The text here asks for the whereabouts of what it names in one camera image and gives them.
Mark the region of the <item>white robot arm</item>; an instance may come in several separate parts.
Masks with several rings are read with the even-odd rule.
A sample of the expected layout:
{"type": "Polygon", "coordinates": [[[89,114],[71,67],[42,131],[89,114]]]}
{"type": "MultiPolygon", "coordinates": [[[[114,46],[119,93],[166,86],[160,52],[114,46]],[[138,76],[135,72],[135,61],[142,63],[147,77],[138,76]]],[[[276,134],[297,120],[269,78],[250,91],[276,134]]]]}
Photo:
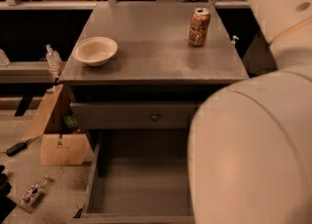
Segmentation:
{"type": "Polygon", "coordinates": [[[276,63],[196,112],[195,224],[312,224],[312,0],[248,0],[276,63]]]}

